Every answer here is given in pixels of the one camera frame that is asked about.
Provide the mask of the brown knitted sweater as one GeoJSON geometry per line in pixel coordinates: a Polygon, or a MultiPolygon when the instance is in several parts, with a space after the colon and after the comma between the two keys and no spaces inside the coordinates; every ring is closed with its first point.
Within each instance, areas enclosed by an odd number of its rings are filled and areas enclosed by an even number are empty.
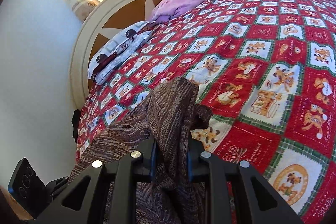
{"type": "Polygon", "coordinates": [[[176,77],[155,87],[120,121],[100,131],[70,174],[73,181],[94,160],[112,162],[153,135],[161,150],[154,182],[137,184],[137,223],[203,223],[205,188],[187,176],[191,130],[207,129],[210,108],[195,103],[198,85],[176,77]]]}

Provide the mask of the black phone on gripper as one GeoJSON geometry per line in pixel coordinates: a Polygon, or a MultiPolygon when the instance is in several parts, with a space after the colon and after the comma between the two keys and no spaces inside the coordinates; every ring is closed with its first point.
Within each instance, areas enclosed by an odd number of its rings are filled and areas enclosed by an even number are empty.
{"type": "Polygon", "coordinates": [[[8,191],[34,219],[49,204],[45,184],[38,178],[25,157],[17,163],[8,185],[8,191]]]}

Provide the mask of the red patchwork bedspread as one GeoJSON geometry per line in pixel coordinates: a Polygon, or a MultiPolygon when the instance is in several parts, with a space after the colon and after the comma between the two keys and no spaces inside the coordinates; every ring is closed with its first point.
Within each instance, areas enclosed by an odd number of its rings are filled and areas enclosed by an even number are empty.
{"type": "Polygon", "coordinates": [[[97,77],[77,160],[151,89],[183,76],[213,117],[191,132],[221,159],[251,162],[305,223],[335,201],[335,0],[205,0],[156,26],[97,77]]]}

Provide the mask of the white patterned pillow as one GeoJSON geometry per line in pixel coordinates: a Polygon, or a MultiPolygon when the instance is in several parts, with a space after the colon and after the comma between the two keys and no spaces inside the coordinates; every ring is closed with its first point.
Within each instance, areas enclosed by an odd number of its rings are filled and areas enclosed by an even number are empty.
{"type": "Polygon", "coordinates": [[[155,21],[140,21],[121,30],[91,58],[88,79],[102,84],[106,77],[151,37],[155,21]]]}

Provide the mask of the cream round headboard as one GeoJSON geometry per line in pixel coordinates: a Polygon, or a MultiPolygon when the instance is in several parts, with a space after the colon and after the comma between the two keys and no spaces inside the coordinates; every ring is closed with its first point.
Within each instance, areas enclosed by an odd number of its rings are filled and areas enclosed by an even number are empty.
{"type": "Polygon", "coordinates": [[[70,88],[74,106],[81,109],[92,87],[88,64],[93,55],[118,32],[148,20],[161,0],[104,0],[86,18],[78,34],[70,62],[70,88]]]}

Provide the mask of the pink pillow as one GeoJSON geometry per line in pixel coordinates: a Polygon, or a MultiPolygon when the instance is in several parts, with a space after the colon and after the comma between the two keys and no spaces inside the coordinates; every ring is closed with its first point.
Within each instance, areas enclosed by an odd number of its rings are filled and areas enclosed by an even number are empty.
{"type": "Polygon", "coordinates": [[[166,23],[194,9],[205,0],[161,0],[151,12],[149,21],[166,23]]]}

